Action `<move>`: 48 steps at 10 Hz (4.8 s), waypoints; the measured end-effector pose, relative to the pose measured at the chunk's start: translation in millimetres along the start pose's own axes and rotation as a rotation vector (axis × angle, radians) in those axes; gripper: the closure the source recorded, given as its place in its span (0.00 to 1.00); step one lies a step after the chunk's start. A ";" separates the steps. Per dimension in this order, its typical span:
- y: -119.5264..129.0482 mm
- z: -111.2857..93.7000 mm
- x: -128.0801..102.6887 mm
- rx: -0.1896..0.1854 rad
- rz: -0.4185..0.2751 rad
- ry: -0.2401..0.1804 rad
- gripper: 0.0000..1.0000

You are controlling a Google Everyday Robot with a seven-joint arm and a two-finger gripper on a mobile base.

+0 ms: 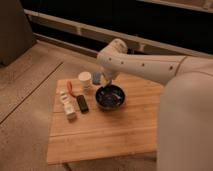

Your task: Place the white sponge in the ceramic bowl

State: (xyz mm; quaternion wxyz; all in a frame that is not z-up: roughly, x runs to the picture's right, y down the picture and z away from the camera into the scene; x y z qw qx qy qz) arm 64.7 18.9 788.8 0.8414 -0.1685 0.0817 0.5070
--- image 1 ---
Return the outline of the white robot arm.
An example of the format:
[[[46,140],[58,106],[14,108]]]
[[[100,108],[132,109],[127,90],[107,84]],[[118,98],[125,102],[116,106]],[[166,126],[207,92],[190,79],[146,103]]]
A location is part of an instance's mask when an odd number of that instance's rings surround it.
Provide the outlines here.
[[[115,39],[97,55],[107,80],[128,73],[164,86],[157,171],[213,171],[213,58],[132,55]]]

